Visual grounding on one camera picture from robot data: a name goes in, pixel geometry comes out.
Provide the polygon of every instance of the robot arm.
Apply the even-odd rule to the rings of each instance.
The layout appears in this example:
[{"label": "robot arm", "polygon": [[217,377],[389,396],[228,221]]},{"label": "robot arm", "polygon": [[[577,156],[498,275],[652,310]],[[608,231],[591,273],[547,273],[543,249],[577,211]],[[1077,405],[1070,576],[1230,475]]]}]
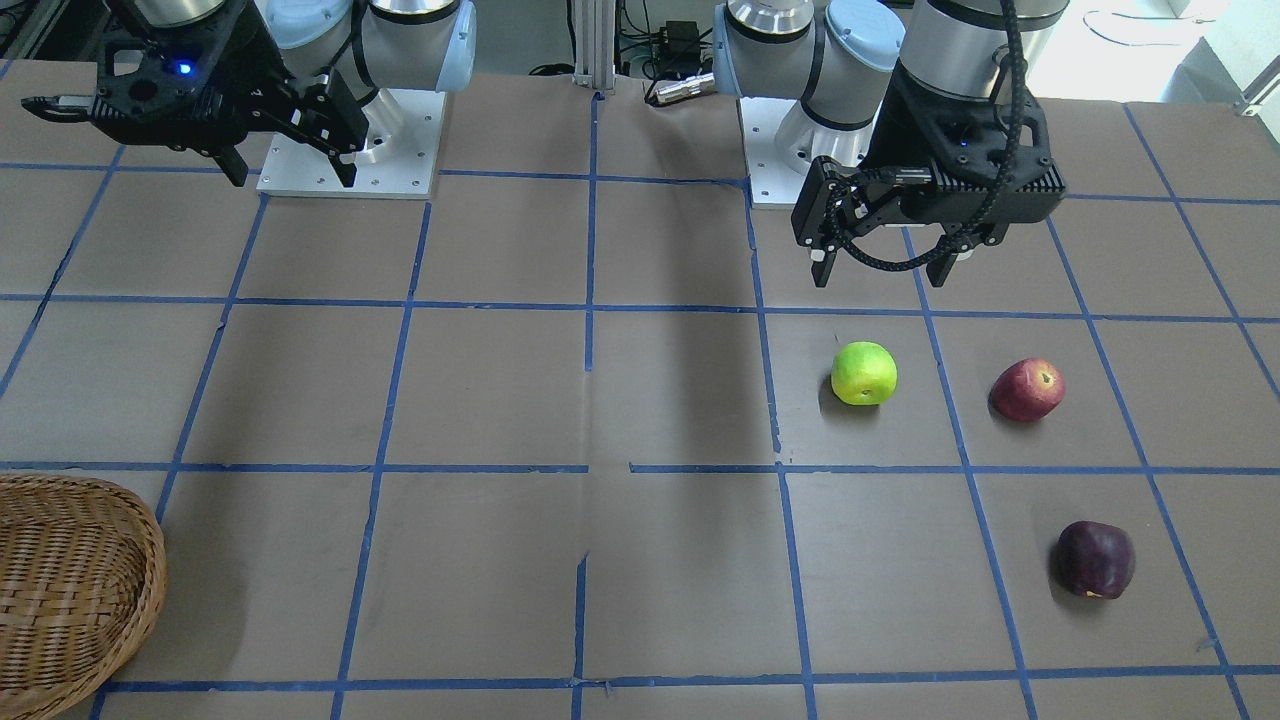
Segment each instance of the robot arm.
[{"label": "robot arm", "polygon": [[[723,44],[727,58],[717,55],[718,88],[800,99],[778,143],[812,149],[791,222],[796,243],[810,251],[817,286],[827,284],[836,254],[845,250],[879,270],[927,265],[931,283],[941,287],[956,259],[979,245],[998,245],[1011,223],[1041,222],[1059,205],[1066,184],[1025,73],[1066,4],[916,0],[905,37],[900,23],[893,27],[897,18],[873,0],[832,0],[826,23],[818,18],[814,32],[791,35],[751,19],[803,18],[812,14],[806,0],[724,5],[717,47]],[[749,78],[769,81],[780,77],[780,67],[797,65],[782,47],[803,58],[806,35],[815,40],[808,42],[812,70],[803,83],[795,69],[785,87]],[[768,47],[762,54],[750,42]],[[844,64],[828,58],[833,49]],[[764,56],[774,61],[754,65]],[[881,225],[933,223],[945,231],[938,245],[905,263],[872,258],[855,243]]]},{"label": "robot arm", "polygon": [[268,131],[316,149],[352,187],[379,87],[461,90],[475,58],[471,0],[271,0],[266,20],[253,0],[105,3],[95,95],[23,106],[125,145],[196,150],[236,186],[248,173],[236,146]]}]

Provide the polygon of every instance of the gray floor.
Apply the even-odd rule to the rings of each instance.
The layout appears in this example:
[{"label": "gray floor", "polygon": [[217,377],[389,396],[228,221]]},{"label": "gray floor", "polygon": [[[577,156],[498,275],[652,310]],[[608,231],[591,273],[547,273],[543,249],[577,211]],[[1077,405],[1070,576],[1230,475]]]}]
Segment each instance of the gray floor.
[{"label": "gray floor", "polygon": [[[65,719],[1280,716],[1254,120],[1046,101],[1050,223],[817,291],[730,99],[480,76],[431,205],[268,201],[17,106],[91,68],[0,73],[0,468],[120,482],[169,552]],[[878,410],[827,384],[855,340]],[[1033,355],[1068,398],[1012,427]],[[1133,537],[1117,601],[1047,578],[1079,519]]]}]

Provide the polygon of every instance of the brown basket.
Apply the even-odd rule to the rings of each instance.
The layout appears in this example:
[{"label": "brown basket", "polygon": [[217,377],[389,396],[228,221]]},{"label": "brown basket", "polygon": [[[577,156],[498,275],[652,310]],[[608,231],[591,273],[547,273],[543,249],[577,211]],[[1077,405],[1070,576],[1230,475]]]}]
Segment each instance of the brown basket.
[{"label": "brown basket", "polygon": [[0,474],[0,720],[92,694],[151,634],[164,592],[164,538],[136,495]]}]

